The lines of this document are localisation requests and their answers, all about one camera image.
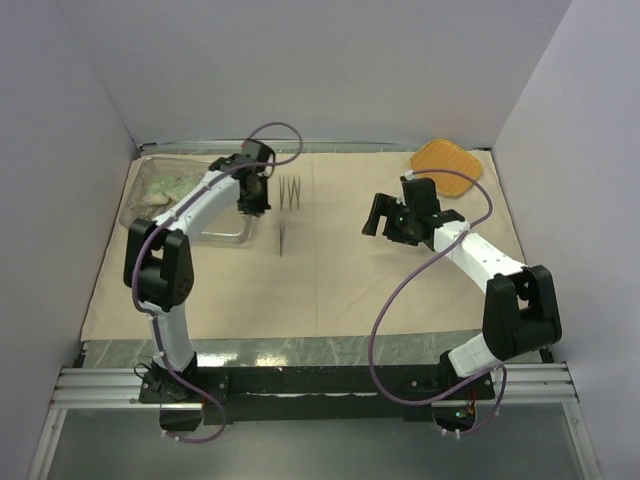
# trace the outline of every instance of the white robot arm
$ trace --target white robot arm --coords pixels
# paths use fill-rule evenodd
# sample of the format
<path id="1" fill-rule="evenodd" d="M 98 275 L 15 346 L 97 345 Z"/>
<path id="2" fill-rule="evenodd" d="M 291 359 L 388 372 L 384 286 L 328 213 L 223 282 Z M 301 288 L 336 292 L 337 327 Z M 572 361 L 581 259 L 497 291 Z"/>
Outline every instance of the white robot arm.
<path id="1" fill-rule="evenodd" d="M 151 311 L 155 354 L 153 368 L 164 369 L 160 355 L 166 355 L 177 372 L 197 368 L 196 355 L 189 339 L 185 316 L 185 300 L 193 287 L 193 265 L 189 240 L 196 238 L 217 215 L 237 205 L 244 214 L 259 216 L 270 208 L 267 177 L 264 168 L 247 168 L 225 176 L 209 187 L 226 169 L 242 163 L 266 163 L 274 157 L 273 150 L 262 142 L 248 140 L 240 154 L 221 158 L 177 205 L 153 221 L 137 219 L 129 228 L 124 281 L 132 285 L 134 264 L 142 244 L 158 225 L 173 219 L 158 235 L 151 250 L 163 250 L 162 258 L 146 253 L 138 279 L 138 294 L 142 306 Z"/>
<path id="2" fill-rule="evenodd" d="M 443 385 L 559 341 L 562 329 L 549 271 L 505 255 L 472 231 L 455 210 L 441 211 L 430 178 L 408 173 L 400 180 L 400 197 L 375 196 L 362 233 L 376 235 L 384 216 L 383 235 L 389 240 L 412 246 L 424 242 L 434 252 L 449 249 L 465 234 L 446 257 L 485 294 L 482 333 L 440 357 Z"/>

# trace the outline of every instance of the orange sponge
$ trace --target orange sponge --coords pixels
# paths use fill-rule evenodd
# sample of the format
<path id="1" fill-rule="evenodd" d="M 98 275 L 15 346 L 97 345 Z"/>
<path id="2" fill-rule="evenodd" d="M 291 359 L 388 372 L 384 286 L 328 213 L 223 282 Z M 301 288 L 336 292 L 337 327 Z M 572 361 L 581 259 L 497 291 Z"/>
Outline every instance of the orange sponge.
<path id="1" fill-rule="evenodd" d="M 466 173 L 474 180 L 482 175 L 482 165 L 476 157 L 449 140 L 432 140 L 417 151 L 409 166 L 412 170 L 427 168 L 447 168 Z M 447 173 L 426 173 L 420 177 L 429 177 L 436 182 L 436 191 L 445 197 L 459 197 L 466 192 L 471 183 L 464 178 Z"/>

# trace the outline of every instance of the beige cloth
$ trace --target beige cloth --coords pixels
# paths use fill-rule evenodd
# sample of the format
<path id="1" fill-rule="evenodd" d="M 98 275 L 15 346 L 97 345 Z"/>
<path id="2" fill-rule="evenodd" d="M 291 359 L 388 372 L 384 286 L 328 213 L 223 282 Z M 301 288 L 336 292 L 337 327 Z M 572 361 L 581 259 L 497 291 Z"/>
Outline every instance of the beige cloth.
<path id="1" fill-rule="evenodd" d="M 522 260 L 491 154 L 473 151 L 480 183 L 494 201 L 493 216 L 477 228 L 488 241 Z M 300 211 L 279 211 L 278 182 L 270 182 L 268 212 L 244 247 L 194 246 L 195 286 L 187 301 L 193 339 L 367 335 L 386 299 L 427 260 L 426 246 L 409 247 L 360 232 L 377 192 L 400 193 L 411 153 L 305 154 L 276 171 L 300 175 Z M 129 188 L 143 159 L 130 169 Z M 486 211 L 471 189 L 442 198 L 473 220 Z M 279 223 L 286 223 L 279 256 Z M 126 229 L 116 224 L 91 299 L 83 340 L 149 337 L 143 315 L 122 282 Z M 428 333 L 480 328 L 483 296 L 448 260 L 411 282 L 389 309 L 380 333 Z"/>

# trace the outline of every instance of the black mounting bar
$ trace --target black mounting bar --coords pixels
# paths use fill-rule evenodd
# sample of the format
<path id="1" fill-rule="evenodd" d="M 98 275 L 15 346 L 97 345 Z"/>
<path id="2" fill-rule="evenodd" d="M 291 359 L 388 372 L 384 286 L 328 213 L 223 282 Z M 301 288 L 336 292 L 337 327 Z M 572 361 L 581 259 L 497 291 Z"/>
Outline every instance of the black mounting bar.
<path id="1" fill-rule="evenodd" d="M 378 366 L 376 371 L 382 384 L 400 398 L 431 398 L 445 389 L 439 383 L 436 365 Z M 429 407 L 404 407 L 380 394 L 367 366 L 199 367 L 194 381 L 225 405 L 231 423 L 350 418 L 432 419 Z M 152 371 L 147 372 L 140 390 L 140 403 L 199 403 L 202 400 L 191 393 L 187 398 L 176 398 L 168 388 L 169 385 L 158 382 Z M 495 396 L 491 377 L 486 375 L 450 398 L 467 400 L 471 390 L 475 390 L 479 400 Z M 172 422 L 180 423 L 189 415 L 171 414 L 170 417 Z M 204 423 L 220 423 L 220 413 L 212 404 L 204 406 Z"/>

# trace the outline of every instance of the white wall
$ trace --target white wall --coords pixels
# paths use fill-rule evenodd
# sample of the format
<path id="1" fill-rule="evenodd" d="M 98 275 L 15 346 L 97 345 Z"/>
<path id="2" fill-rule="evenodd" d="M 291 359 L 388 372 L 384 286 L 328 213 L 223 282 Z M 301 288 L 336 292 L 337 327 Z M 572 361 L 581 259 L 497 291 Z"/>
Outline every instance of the white wall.
<path id="1" fill-rule="evenodd" d="M 574 0 L 494 154 L 607 478 L 640 472 L 640 2 Z"/>
<path id="2" fill-rule="evenodd" d="M 133 143 L 53 0 L 0 2 L 0 465 L 24 478 L 78 351 Z"/>
<path id="3" fill-rule="evenodd" d="M 493 146 L 570 0 L 58 0 L 137 142 Z"/>

